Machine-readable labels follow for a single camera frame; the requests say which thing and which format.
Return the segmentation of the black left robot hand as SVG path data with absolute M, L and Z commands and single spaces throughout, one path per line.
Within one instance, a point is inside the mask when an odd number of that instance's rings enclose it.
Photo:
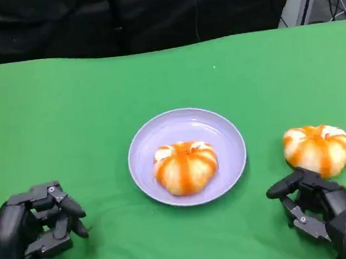
M 70 233 L 88 238 L 85 210 L 58 181 L 11 196 L 0 209 L 2 259 L 46 259 L 72 247 Z

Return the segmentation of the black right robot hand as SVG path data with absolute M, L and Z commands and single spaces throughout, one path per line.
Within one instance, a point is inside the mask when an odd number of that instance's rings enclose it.
M 344 186 L 299 167 L 272 185 L 266 195 L 281 201 L 291 229 L 295 227 L 313 238 L 329 242 L 326 225 L 346 210 Z

